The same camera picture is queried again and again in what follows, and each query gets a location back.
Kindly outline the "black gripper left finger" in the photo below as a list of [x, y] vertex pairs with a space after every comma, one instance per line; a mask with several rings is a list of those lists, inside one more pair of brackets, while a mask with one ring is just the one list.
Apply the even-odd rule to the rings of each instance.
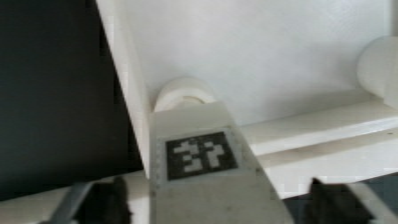
[[110, 182], [80, 182], [41, 224], [132, 224], [128, 186], [123, 177]]

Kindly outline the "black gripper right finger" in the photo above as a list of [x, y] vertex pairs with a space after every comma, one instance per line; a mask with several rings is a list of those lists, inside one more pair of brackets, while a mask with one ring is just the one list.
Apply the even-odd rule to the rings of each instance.
[[313, 179], [304, 223], [398, 224], [398, 214], [365, 183], [324, 183]]

